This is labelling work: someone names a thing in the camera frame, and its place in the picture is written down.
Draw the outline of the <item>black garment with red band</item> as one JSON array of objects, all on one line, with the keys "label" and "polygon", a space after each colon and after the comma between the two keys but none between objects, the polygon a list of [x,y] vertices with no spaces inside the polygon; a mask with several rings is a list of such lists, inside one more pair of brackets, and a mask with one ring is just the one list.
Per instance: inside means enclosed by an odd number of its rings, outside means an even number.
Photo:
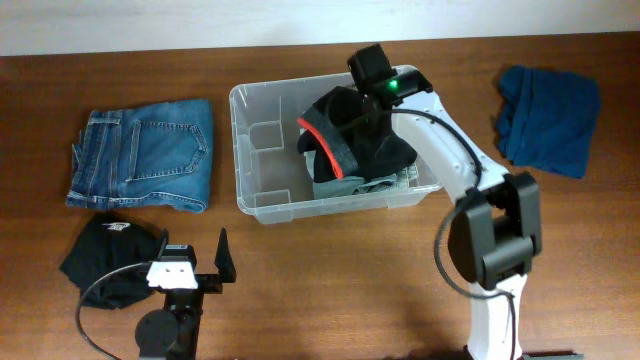
[{"label": "black garment with red band", "polygon": [[395,174],[411,166],[417,152],[392,130],[384,149],[360,150],[357,126],[362,122],[364,97],[337,86],[316,100],[297,119],[303,133],[300,154],[314,152],[313,181],[324,183],[350,176],[366,180]]}]

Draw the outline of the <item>light wash jeans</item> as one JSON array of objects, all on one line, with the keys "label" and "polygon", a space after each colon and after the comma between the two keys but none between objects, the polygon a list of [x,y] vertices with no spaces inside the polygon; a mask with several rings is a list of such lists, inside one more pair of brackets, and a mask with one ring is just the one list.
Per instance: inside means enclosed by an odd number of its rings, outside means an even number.
[{"label": "light wash jeans", "polygon": [[395,174],[366,180],[362,177],[350,176],[343,180],[334,179],[324,183],[312,183],[315,199],[326,199],[350,195],[361,195],[391,190],[407,189],[411,181],[419,177],[416,164],[400,170]]}]

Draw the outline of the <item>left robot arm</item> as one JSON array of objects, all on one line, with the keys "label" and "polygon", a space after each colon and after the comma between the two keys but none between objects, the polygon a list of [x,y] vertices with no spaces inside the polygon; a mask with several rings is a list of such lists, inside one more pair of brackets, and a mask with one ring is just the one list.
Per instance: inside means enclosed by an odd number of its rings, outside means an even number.
[{"label": "left robot arm", "polygon": [[191,245],[170,244],[162,235],[159,256],[146,275],[148,286],[165,296],[162,308],[144,315],[135,329],[138,357],[143,360],[194,359],[203,300],[220,294],[225,284],[236,281],[227,232],[220,231],[214,265],[215,273],[198,274],[197,258]]}]

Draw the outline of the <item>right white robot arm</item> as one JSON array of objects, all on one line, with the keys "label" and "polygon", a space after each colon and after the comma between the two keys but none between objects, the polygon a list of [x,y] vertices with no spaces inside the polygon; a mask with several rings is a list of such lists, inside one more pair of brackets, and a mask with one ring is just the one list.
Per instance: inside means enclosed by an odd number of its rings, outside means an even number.
[{"label": "right white robot arm", "polygon": [[378,44],[347,61],[369,120],[381,119],[427,164],[453,209],[434,241],[445,282],[471,303],[465,346],[471,359],[520,359],[519,304],[541,251],[539,187],[528,172],[511,174],[487,156],[449,116],[419,72],[399,73]]}]

